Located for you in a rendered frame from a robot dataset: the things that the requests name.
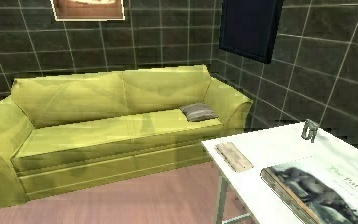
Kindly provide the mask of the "yellow-green sofa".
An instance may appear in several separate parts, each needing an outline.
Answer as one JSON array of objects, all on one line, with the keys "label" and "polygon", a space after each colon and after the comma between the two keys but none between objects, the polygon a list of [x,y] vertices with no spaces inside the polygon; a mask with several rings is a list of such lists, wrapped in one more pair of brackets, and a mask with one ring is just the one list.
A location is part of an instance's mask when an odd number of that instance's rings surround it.
[{"label": "yellow-green sofa", "polygon": [[[189,122],[205,103],[217,118]],[[0,208],[209,161],[253,102],[206,66],[17,78],[0,101]]]}]

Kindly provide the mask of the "grey striped cushion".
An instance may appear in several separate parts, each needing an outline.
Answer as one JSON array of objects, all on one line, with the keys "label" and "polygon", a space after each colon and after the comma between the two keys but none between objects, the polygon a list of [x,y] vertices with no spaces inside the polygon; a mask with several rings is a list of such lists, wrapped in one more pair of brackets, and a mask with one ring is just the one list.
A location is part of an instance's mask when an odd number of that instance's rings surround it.
[{"label": "grey striped cushion", "polygon": [[189,122],[199,122],[217,118],[218,115],[205,103],[194,103],[180,107]]}]

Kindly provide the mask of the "light wooden block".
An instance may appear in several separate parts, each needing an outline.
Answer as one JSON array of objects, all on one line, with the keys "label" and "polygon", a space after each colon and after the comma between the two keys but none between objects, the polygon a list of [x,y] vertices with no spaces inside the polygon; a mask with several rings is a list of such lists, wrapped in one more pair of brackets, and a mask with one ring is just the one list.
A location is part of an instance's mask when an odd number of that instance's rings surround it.
[{"label": "light wooden block", "polygon": [[238,148],[232,142],[217,144],[216,151],[237,173],[253,168],[253,164],[238,150]]}]

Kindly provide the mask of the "white table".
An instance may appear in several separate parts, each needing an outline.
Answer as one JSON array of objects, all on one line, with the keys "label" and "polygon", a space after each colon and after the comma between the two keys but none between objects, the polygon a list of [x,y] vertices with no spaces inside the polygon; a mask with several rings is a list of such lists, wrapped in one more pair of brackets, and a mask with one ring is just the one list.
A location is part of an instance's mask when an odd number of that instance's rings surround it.
[{"label": "white table", "polygon": [[[304,123],[295,123],[203,143],[220,170],[213,224],[236,224],[249,218],[255,224],[303,224],[260,175],[264,168],[269,167],[303,170],[301,161],[312,155],[309,143],[315,142],[301,137],[303,126]],[[316,137],[318,135],[333,136],[320,128]],[[232,142],[253,164],[253,168],[235,172],[216,151],[216,145],[224,142]]]}]

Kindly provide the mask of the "small grey figurine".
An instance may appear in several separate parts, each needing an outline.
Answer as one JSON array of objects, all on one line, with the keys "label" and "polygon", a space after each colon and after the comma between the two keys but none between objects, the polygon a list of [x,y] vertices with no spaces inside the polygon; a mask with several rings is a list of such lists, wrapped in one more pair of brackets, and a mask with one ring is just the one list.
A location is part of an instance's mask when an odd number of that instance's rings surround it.
[{"label": "small grey figurine", "polygon": [[306,119],[304,122],[301,137],[304,140],[310,140],[311,142],[314,142],[318,129],[319,129],[318,123],[310,119]]}]

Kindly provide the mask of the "book with dark animal cover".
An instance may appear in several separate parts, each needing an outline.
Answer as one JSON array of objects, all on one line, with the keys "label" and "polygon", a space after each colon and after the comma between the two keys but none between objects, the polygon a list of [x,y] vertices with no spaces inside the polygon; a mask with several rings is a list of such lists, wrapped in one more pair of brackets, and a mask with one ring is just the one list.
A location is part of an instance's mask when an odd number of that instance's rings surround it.
[{"label": "book with dark animal cover", "polygon": [[303,224],[358,224],[358,209],[312,174],[269,167],[260,175]]}]

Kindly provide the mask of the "white newspaper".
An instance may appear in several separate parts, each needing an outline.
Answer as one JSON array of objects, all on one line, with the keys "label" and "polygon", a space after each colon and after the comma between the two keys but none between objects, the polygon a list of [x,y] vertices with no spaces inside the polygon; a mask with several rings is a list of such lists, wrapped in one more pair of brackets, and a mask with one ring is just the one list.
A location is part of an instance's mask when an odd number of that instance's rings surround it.
[{"label": "white newspaper", "polygon": [[334,136],[318,135],[309,143],[302,168],[333,189],[358,215],[358,149]]}]

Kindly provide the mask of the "black wall television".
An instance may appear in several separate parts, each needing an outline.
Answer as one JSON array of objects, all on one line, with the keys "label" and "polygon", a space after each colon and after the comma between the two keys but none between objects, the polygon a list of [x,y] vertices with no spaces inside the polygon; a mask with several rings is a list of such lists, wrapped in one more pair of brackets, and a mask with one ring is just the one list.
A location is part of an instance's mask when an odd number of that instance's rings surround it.
[{"label": "black wall television", "polygon": [[219,48],[270,64],[284,0],[223,0]]}]

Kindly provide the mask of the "brown framed wall picture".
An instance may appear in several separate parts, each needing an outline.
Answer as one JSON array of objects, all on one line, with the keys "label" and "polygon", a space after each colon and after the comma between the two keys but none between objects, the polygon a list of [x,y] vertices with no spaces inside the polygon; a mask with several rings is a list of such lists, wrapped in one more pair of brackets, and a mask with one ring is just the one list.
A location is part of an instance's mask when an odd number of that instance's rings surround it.
[{"label": "brown framed wall picture", "polygon": [[124,20],[123,0],[50,0],[56,21]]}]

